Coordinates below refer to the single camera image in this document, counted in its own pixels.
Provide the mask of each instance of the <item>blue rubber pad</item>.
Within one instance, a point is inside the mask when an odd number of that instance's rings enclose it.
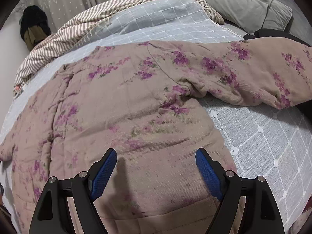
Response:
[[[110,179],[110,175],[112,175],[116,163],[117,163],[117,153],[115,150],[113,150],[109,154],[107,160],[102,165],[101,169],[96,175],[96,178],[93,180],[92,192],[90,194],[90,199],[92,199],[93,201],[95,201],[96,198],[99,198],[103,194],[104,189],[107,185],[108,180]]]
[[[223,194],[220,189],[220,180],[200,150],[196,151],[195,160],[211,195],[216,197],[218,201],[222,201]]]

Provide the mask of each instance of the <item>striped blanket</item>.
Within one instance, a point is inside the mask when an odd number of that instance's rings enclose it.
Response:
[[[114,14],[152,0],[110,0],[98,4],[69,20],[55,34],[39,43],[18,68],[14,82],[14,96],[22,93],[23,85],[42,67],[70,51],[76,43],[98,24],[107,22]],[[224,20],[205,0],[196,0],[216,23]]]

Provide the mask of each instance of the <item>pink floral blanket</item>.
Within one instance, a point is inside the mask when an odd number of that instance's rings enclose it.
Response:
[[[221,133],[193,97],[285,108],[312,99],[311,48],[261,38],[199,44],[150,41],[97,47],[64,65],[28,102],[0,146],[13,159],[23,233],[49,176],[74,177],[108,148],[117,166],[96,209],[109,233],[205,233],[218,203],[195,151],[236,170]],[[69,200],[77,233],[83,233]],[[241,203],[232,233],[237,232]]]

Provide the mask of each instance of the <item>pillowcase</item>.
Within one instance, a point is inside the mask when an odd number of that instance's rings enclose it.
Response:
[[[292,10],[277,0],[206,0],[221,16],[249,34],[261,28],[284,31]]]

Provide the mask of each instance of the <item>metal screw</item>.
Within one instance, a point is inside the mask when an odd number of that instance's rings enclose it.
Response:
[[[84,178],[85,176],[87,176],[87,172],[80,172],[79,173],[80,178]]]
[[[227,171],[226,174],[229,177],[233,177],[234,176],[234,172],[233,171]]]
[[[263,176],[258,176],[258,180],[261,181],[261,182],[264,182],[266,179]]]
[[[55,177],[51,177],[51,178],[49,178],[49,183],[53,183],[53,182],[55,182],[57,179],[55,178]]]

